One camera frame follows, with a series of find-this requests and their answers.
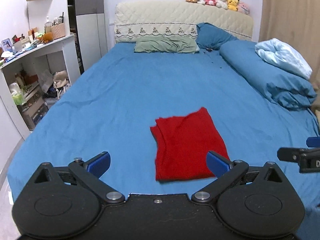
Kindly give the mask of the blue bed sheet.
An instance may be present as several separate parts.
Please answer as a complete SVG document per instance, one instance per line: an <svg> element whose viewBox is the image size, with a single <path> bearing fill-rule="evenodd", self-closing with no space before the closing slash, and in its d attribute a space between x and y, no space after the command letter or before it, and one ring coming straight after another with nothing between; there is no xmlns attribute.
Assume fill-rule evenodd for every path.
<svg viewBox="0 0 320 240"><path fill-rule="evenodd" d="M8 171L21 239L319 239L319 173L280 161L281 147L319 137L311 107L269 102L219 50L135 53L120 43L72 85L16 153ZM206 108L230 161L247 173L212 203L192 195L216 176L156 180L156 119ZM99 178L108 204L68 169L108 152Z"/></svg>

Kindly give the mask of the dark blue pillow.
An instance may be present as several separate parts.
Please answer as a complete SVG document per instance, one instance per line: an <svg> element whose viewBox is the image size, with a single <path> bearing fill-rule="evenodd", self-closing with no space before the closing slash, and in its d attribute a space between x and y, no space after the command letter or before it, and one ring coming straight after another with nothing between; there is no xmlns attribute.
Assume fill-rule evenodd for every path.
<svg viewBox="0 0 320 240"><path fill-rule="evenodd" d="M200 49L219 50L226 42L236 40L237 37L210 23L197 25L196 43Z"/></svg>

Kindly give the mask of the grey white wardrobe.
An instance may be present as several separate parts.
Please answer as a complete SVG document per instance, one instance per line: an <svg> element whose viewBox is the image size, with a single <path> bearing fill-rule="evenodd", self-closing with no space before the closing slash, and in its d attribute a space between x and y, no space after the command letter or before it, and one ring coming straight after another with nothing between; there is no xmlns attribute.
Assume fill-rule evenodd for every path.
<svg viewBox="0 0 320 240"><path fill-rule="evenodd" d="M67 0L80 73L107 53L104 0Z"/></svg>

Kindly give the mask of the green pillow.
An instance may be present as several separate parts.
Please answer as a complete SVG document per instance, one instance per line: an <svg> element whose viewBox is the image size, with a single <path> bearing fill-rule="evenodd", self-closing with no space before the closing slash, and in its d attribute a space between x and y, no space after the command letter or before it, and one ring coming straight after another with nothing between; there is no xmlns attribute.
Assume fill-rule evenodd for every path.
<svg viewBox="0 0 320 240"><path fill-rule="evenodd" d="M146 36L136 41L135 53L190 53L200 51L196 41L182 36Z"/></svg>

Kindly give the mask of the cream plush toy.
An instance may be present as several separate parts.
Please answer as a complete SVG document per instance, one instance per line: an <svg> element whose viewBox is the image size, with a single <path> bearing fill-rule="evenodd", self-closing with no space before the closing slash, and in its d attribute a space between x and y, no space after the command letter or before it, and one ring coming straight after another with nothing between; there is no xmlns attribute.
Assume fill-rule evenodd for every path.
<svg viewBox="0 0 320 240"><path fill-rule="evenodd" d="M218 8L227 10L228 9L227 0L216 0L215 6Z"/></svg>

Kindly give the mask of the beige curtain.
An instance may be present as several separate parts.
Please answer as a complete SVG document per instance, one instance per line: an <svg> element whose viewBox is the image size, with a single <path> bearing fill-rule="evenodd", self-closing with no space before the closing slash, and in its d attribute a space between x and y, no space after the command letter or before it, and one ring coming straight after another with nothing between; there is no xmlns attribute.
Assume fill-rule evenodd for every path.
<svg viewBox="0 0 320 240"><path fill-rule="evenodd" d="M271 38L295 48L319 85L319 0L263 0L259 40Z"/></svg>

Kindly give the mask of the woven storage basket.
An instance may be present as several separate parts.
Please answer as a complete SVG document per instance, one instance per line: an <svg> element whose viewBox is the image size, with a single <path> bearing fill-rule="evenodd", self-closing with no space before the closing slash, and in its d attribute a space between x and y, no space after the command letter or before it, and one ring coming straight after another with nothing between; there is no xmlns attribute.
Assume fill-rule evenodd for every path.
<svg viewBox="0 0 320 240"><path fill-rule="evenodd" d="M51 31L52 31L52 36L53 36L54 40L57 40L58 38L65 37L65 35L66 35L65 24L59 23L56 25L52 25Z"/></svg>

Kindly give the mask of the light pink plush toy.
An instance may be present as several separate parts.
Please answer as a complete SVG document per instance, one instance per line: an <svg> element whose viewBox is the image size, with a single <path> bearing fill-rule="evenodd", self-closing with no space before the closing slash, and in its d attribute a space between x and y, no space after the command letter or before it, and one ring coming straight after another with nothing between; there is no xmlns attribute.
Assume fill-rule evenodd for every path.
<svg viewBox="0 0 320 240"><path fill-rule="evenodd" d="M239 2L238 3L237 10L238 10L238 12L240 12L242 14L245 14L245 15L249 15L250 14L249 6L244 2Z"/></svg>

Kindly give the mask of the white desk shelf unit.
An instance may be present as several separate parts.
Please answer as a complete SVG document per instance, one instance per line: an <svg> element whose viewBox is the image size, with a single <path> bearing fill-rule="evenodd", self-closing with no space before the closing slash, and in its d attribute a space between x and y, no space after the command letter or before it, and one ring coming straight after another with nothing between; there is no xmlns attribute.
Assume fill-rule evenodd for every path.
<svg viewBox="0 0 320 240"><path fill-rule="evenodd" d="M30 128L11 96L9 85L23 81L25 85L21 90L29 99L39 90L45 92L52 85L54 74L63 70L71 85L80 77L74 35L41 44L1 66L1 100L23 139L29 136Z"/></svg>

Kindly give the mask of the cream quilted headboard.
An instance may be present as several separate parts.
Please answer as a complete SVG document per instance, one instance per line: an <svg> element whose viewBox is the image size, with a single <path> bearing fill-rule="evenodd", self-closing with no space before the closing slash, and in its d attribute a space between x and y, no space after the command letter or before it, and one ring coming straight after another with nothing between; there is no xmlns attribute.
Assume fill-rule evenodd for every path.
<svg viewBox="0 0 320 240"><path fill-rule="evenodd" d="M252 41L251 16L180 1L135 1L116 5L114 39L116 43L135 42L143 36L190 36L197 38L197 25L210 23L233 36Z"/></svg>

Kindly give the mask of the red sweater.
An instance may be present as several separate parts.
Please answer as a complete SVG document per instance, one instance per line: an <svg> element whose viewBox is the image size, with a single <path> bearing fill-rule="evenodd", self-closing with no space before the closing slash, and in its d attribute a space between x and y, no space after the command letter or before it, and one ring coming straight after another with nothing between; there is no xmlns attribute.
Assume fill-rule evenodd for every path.
<svg viewBox="0 0 320 240"><path fill-rule="evenodd" d="M204 107L186 116L158 118L150 131L157 143L157 181L194 180L215 176L206 164L209 151L229 159L225 143Z"/></svg>

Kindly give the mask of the framed photo on desk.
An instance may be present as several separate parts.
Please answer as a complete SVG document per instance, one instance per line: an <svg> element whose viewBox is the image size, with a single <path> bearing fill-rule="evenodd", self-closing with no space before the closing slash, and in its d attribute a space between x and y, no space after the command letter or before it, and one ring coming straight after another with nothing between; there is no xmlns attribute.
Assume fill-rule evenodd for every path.
<svg viewBox="0 0 320 240"><path fill-rule="evenodd" d="M11 40L9 38L6 38L4 40L1 41L1 46L3 51L9 51L12 52L12 43Z"/></svg>

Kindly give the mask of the beige bag on floor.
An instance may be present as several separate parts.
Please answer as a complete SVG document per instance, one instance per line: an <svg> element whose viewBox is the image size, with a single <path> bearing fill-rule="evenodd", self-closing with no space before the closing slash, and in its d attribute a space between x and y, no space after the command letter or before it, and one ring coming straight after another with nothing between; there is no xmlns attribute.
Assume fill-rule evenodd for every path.
<svg viewBox="0 0 320 240"><path fill-rule="evenodd" d="M71 86L66 70L56 72L53 76L53 87L56 91L67 91Z"/></svg>

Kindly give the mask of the light blue blanket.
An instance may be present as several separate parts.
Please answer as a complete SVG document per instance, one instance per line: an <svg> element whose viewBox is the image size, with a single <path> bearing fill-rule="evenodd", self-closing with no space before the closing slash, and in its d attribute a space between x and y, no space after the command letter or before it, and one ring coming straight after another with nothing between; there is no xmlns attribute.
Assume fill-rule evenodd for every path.
<svg viewBox="0 0 320 240"><path fill-rule="evenodd" d="M304 57L289 44L277 38L272 38L256 43L255 52L265 62L310 80L312 68Z"/></svg>

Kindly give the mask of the blue folded duvet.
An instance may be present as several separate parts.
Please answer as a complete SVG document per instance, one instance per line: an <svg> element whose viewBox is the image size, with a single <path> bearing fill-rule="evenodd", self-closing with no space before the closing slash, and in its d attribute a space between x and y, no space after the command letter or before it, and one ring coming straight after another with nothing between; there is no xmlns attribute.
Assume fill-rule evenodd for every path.
<svg viewBox="0 0 320 240"><path fill-rule="evenodd" d="M312 84L265 62L255 52L255 45L252 41L228 41L219 53L269 102L293 111L311 107L317 97Z"/></svg>

